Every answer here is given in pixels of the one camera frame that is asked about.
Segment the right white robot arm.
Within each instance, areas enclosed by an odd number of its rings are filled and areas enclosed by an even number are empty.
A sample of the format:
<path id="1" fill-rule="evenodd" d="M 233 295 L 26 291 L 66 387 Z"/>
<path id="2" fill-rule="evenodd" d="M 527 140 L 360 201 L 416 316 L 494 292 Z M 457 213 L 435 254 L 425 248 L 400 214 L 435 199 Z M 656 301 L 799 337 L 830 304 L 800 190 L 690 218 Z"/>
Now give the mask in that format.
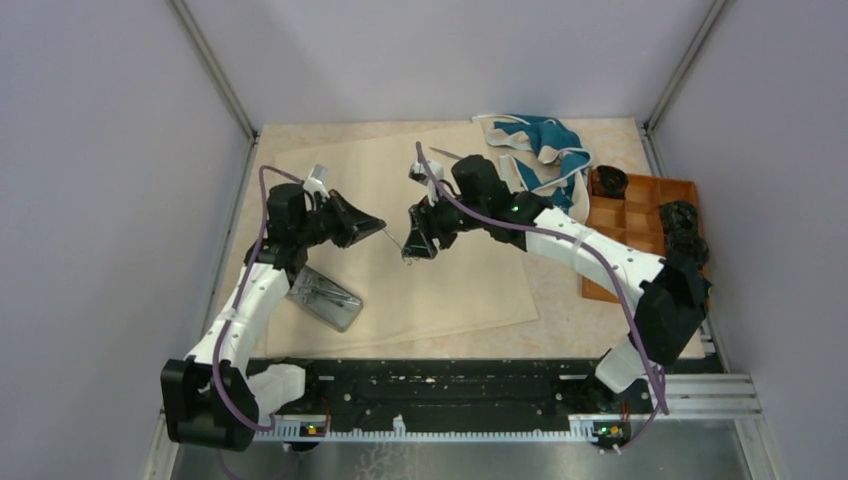
<path id="1" fill-rule="evenodd" d="M 459 234 L 483 230 L 497 242 L 571 268 L 612 293 L 628 325 L 625 338 L 603 355 L 586 385 L 589 404 L 600 412 L 614 411 L 641 376 L 659 389 L 661 368 L 677 361 L 708 313 L 711 284 L 696 263 L 681 254 L 663 257 L 627 246 L 542 196 L 511 191 L 481 155 L 452 166 L 456 194 L 439 168 L 424 156 L 410 167 L 410 179 L 427 193 L 408 210 L 403 256 L 433 259 Z"/>

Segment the steel surgical forceps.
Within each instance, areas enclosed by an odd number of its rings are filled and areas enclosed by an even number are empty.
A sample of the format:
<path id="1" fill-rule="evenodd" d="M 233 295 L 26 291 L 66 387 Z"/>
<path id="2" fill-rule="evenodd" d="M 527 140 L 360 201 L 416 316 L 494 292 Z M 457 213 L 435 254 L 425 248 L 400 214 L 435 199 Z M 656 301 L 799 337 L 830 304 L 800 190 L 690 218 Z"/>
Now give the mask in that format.
<path id="1" fill-rule="evenodd" d="M 403 263 L 406 266 L 411 266 L 413 264 L 413 258 L 408 256 L 405 253 L 403 245 L 397 240 L 397 238 L 387 228 L 383 228 L 382 232 L 389 238 L 391 243 L 398 249 L 399 257 L 403 261 Z"/>

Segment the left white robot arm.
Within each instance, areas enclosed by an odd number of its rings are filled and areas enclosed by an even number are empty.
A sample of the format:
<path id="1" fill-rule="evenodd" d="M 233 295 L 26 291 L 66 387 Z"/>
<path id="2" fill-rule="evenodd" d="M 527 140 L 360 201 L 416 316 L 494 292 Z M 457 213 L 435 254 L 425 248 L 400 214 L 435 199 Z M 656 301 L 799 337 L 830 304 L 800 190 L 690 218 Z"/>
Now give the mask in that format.
<path id="1" fill-rule="evenodd" d="M 171 441 L 242 452 L 256 434 L 274 430 L 283 405 L 303 414 L 319 404 L 321 388 L 304 368 L 283 364 L 250 375 L 248 363 L 275 308 L 305 280 L 311 248 L 349 248 L 386 226 L 327 188 L 325 175 L 315 165 L 304 179 L 260 189 L 259 232 L 233 293 L 201 340 L 161 371 Z"/>

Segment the beige cloth drape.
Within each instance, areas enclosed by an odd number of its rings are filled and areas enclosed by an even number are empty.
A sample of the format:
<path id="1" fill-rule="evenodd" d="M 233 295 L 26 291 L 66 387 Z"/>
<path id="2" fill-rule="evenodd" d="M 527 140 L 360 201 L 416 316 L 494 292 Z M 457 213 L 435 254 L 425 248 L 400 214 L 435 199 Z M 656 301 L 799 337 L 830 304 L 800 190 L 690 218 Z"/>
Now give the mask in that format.
<path id="1" fill-rule="evenodd" d="M 537 321 L 539 314 L 519 249 L 493 239 L 475 219 L 431 188 L 419 157 L 441 175 L 441 189 L 460 191 L 451 169 L 468 155 L 487 156 L 482 128 L 394 128 L 370 138 L 318 142 L 277 129 L 264 133 L 258 157 L 277 171 L 305 177 L 316 165 L 325 185 L 381 218 L 378 232 L 340 249 L 309 251 L 314 270 L 352 290 L 364 303 L 339 332 L 292 300 L 274 311 L 263 351 L 268 356 L 323 356 L 365 349 L 382 357 L 392 344 L 488 332 Z"/>

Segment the metal instrument tray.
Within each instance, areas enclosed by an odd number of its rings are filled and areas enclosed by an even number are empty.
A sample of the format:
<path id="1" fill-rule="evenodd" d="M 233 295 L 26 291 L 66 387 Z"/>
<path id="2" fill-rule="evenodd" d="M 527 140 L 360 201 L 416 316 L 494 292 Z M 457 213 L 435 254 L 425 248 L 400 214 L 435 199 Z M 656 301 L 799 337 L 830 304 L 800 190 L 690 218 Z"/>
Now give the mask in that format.
<path id="1" fill-rule="evenodd" d="M 317 270 L 304 266 L 287 297 L 338 333 L 345 333 L 364 308 L 363 300 Z"/>

